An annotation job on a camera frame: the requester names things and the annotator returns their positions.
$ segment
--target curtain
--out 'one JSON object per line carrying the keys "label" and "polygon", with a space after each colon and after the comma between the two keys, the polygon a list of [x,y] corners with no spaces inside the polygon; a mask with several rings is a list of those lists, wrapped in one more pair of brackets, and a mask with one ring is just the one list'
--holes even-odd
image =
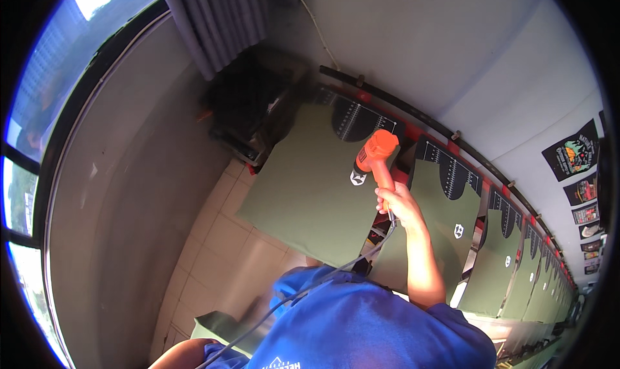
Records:
{"label": "curtain", "polygon": [[267,36],[267,0],[166,0],[206,80]]}

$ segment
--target white wall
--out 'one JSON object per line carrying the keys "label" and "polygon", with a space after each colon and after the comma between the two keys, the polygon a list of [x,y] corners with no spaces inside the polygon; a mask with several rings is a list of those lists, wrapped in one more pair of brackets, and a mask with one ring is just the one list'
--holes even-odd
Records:
{"label": "white wall", "polygon": [[[557,182],[541,154],[601,110],[592,68],[553,0],[306,2],[344,72],[460,130],[542,213],[576,282],[596,279],[585,278],[562,190],[581,177]],[[331,65],[303,7],[272,18],[267,43]]]}
{"label": "white wall", "polygon": [[146,367],[166,286],[229,154],[196,123],[207,83],[171,16],[106,78],[59,173],[58,321],[78,368]]}

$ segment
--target blue shirt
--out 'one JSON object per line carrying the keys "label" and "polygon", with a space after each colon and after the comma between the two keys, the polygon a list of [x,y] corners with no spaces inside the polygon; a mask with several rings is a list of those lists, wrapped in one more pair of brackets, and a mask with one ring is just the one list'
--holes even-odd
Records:
{"label": "blue shirt", "polygon": [[[332,267],[293,269],[276,297],[320,279]],[[228,351],[209,368],[494,368],[495,348],[461,311],[439,303],[423,311],[349,272],[282,306],[251,360]],[[223,345],[205,346],[205,359]]]}

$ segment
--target orange heat gun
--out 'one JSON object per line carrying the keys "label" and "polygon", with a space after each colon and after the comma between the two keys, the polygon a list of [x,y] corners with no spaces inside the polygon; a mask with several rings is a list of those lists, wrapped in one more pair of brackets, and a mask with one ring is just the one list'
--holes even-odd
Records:
{"label": "orange heat gun", "polygon": [[[395,191],[394,180],[389,172],[386,160],[392,155],[398,144],[398,137],[395,134],[386,130],[376,130],[355,158],[353,173],[351,174],[353,184],[356,184],[355,179],[357,179],[357,184],[361,185],[366,179],[366,174],[372,172],[379,187]],[[383,202],[383,210],[389,211],[387,201]]]}

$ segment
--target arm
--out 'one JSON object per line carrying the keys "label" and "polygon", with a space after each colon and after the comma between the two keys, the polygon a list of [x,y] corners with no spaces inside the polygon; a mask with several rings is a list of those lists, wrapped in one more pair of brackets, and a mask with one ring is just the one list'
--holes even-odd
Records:
{"label": "arm", "polygon": [[377,210],[383,210],[383,201],[400,218],[400,225],[407,233],[407,293],[409,301],[426,310],[437,303],[445,303],[446,287],[435,262],[433,247],[420,207],[407,186],[394,182],[396,191],[377,188]]}
{"label": "arm", "polygon": [[205,361],[205,345],[217,342],[207,338],[179,342],[159,357],[149,369],[194,369]]}

